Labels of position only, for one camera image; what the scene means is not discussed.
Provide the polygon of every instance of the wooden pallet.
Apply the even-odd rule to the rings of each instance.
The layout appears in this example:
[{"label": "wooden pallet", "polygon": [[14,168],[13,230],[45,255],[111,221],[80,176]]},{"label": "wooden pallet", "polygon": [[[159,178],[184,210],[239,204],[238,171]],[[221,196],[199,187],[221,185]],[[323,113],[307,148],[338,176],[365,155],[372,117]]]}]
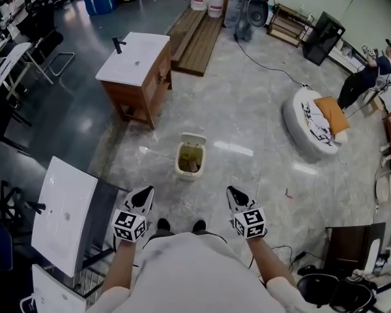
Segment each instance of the wooden pallet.
[{"label": "wooden pallet", "polygon": [[188,43],[205,14],[206,10],[188,8],[168,33],[170,36],[172,66],[175,67],[179,64]]},{"label": "wooden pallet", "polygon": [[204,16],[178,66],[173,67],[173,70],[204,76],[222,24],[223,18]]}]

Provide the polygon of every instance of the white shirt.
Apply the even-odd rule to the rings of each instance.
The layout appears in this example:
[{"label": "white shirt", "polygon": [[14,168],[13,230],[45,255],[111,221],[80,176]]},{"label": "white shirt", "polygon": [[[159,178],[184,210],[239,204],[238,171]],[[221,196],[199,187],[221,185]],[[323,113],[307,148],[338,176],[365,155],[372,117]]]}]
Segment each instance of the white shirt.
[{"label": "white shirt", "polygon": [[285,278],[267,289],[215,235],[181,233],[151,240],[131,290],[112,288],[87,313],[311,312]]},{"label": "white shirt", "polygon": [[[13,0],[9,5],[10,13],[15,15],[15,13],[18,11],[18,9],[25,3],[25,0]],[[13,24],[18,25],[20,22],[22,22],[24,19],[28,17],[27,11],[25,8],[14,18]]]}]

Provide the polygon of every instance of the black shoe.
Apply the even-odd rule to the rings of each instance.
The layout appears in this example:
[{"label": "black shoe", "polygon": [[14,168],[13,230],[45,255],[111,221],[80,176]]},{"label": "black shoe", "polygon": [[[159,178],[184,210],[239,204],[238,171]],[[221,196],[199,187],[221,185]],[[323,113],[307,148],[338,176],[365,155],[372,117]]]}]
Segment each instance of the black shoe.
[{"label": "black shoe", "polygon": [[156,225],[156,228],[158,228],[158,230],[169,231],[171,229],[171,226],[169,225],[168,220],[166,220],[165,218],[160,218],[158,220],[158,225]]},{"label": "black shoe", "polygon": [[205,231],[206,230],[206,222],[204,220],[197,221],[193,226],[193,232]]}]

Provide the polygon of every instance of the wooden cabinet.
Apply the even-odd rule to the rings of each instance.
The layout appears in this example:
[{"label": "wooden cabinet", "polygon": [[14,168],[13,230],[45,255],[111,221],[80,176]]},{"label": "wooden cabinet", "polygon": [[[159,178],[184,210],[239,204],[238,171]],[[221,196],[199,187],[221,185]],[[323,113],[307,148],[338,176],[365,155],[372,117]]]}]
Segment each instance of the wooden cabinet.
[{"label": "wooden cabinet", "polygon": [[130,33],[123,52],[113,52],[96,75],[124,121],[154,128],[168,89],[172,89],[169,37]]}]

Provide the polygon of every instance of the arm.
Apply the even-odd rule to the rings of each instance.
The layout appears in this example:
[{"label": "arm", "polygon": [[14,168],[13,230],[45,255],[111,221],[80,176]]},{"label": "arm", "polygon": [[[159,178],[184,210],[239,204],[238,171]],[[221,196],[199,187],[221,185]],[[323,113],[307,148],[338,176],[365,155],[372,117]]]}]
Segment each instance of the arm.
[{"label": "arm", "polygon": [[368,62],[368,65],[370,67],[377,67],[376,60],[372,56],[370,56],[368,53],[366,54],[366,61]]},{"label": "arm", "polygon": [[274,254],[265,240],[253,237],[251,239],[247,239],[247,242],[265,284],[269,280],[280,276],[287,279],[288,282],[295,288],[297,287],[294,278],[288,271],[288,268],[280,261],[277,255]]},{"label": "arm", "polygon": [[115,257],[110,265],[109,272],[104,280],[102,293],[115,286],[130,289],[135,251],[135,243],[130,243],[125,240],[120,242]]}]

